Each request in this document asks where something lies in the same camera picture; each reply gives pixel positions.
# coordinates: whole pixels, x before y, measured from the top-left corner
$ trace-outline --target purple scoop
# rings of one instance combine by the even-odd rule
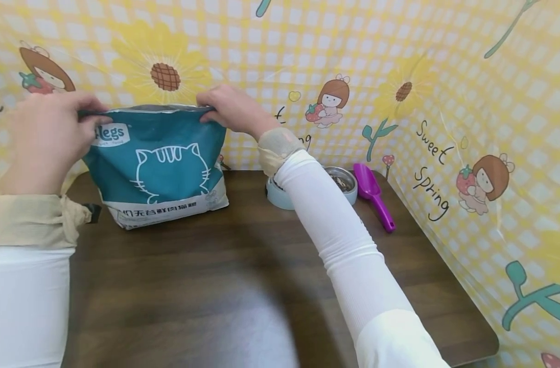
[[[382,190],[376,181],[374,173],[364,164],[354,164],[354,175],[358,180],[358,195],[372,202],[376,211],[378,212],[378,217],[382,226],[388,233],[392,233],[396,226],[387,207],[382,202],[380,194]]]

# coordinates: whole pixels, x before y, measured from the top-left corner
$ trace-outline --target plastic sheet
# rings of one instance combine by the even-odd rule
[[[388,177],[498,333],[485,364],[560,366],[560,0],[0,0],[0,175],[29,93],[222,82],[323,164]],[[259,168],[248,136],[222,153]]]

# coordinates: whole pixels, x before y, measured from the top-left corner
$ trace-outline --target cat food bag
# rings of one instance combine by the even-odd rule
[[[142,105],[104,113],[84,162],[124,229],[229,205],[218,162],[226,129],[200,123],[211,108]]]

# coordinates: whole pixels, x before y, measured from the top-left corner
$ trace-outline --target wooden table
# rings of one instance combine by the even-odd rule
[[[497,352],[496,334],[381,175],[397,229],[360,214],[444,359]],[[356,367],[331,282],[294,212],[259,171],[225,173],[228,208],[120,229],[104,210],[82,227],[71,268],[64,367]],[[68,195],[99,203],[88,174]]]

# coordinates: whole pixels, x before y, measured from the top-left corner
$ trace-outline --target cartoon girl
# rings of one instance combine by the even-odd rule
[[[61,93],[76,90],[71,78],[63,69],[49,58],[43,47],[31,47],[21,41],[20,56],[31,71],[30,74],[19,73],[23,78],[22,86],[30,93]]]
[[[488,212],[486,200],[494,201],[505,192],[509,185],[509,173],[515,165],[508,162],[507,154],[499,157],[486,155],[479,159],[472,170],[462,169],[458,175],[456,186],[459,190],[459,204],[468,212],[482,216]]]
[[[320,90],[317,103],[309,105],[305,117],[311,123],[315,123],[317,128],[328,128],[339,123],[343,117],[339,113],[347,104],[349,99],[349,77],[342,77],[338,74],[334,80],[325,83]]]

